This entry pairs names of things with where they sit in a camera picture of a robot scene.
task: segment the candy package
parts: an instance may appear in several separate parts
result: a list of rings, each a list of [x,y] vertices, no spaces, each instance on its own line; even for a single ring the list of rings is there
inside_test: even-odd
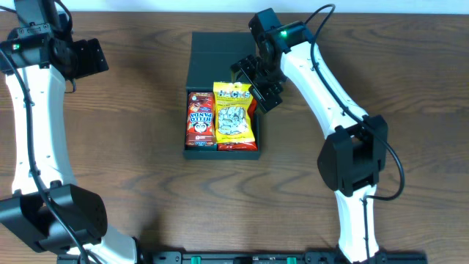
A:
[[[257,150],[251,125],[256,101],[249,92],[250,86],[241,83],[213,84],[218,150]]]
[[[188,123],[185,144],[188,147],[216,144],[213,127],[214,100],[211,92],[192,92],[189,95]]]

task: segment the red package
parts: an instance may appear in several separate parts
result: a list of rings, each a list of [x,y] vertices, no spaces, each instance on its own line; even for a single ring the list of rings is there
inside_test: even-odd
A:
[[[188,147],[213,146],[216,144],[213,127],[212,92],[192,92],[189,95],[188,124],[185,144]]]
[[[251,118],[251,127],[253,127],[254,123],[254,111],[256,111],[257,101],[252,100],[251,105],[248,109],[249,118]],[[256,142],[248,142],[248,143],[226,143],[226,144],[218,144],[218,150],[251,150],[257,151],[257,144]]]

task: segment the yellow snack bag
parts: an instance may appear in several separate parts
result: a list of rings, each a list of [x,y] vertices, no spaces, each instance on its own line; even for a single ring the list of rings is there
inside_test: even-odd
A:
[[[254,142],[248,109],[253,97],[250,84],[213,83],[217,143]]]

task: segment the wooden surface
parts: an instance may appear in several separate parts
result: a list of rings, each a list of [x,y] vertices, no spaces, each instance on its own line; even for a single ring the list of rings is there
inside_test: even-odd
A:
[[[98,38],[111,69],[79,80],[77,93],[66,95],[70,161],[80,186],[103,198],[109,222],[149,248],[303,251],[337,244],[335,196],[316,166],[324,139],[291,83],[263,120],[260,160],[182,158],[191,32],[247,32],[251,17],[73,14],[74,38]],[[305,18],[280,15],[284,23]],[[16,23],[0,14],[0,36]],[[407,172],[400,199],[376,202],[378,243],[423,250],[431,263],[469,258],[468,27],[468,16],[337,14],[319,39],[350,96],[388,122]],[[0,126],[0,197],[7,198],[15,137],[3,81]],[[397,180],[388,157],[379,193],[395,191]],[[0,226],[0,263],[54,261]]]

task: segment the open box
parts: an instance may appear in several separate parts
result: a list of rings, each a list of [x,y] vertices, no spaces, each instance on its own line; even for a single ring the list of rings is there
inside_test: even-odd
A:
[[[213,92],[213,82],[231,82],[230,66],[244,59],[248,55],[256,53],[256,43],[251,33],[192,33],[191,61],[186,84],[186,119],[188,110],[188,96],[191,92]],[[210,160],[256,160],[261,155],[260,144],[260,116],[254,113],[252,130],[256,138],[257,151],[217,151],[216,146],[199,148],[187,148],[184,138],[183,155],[187,159]]]

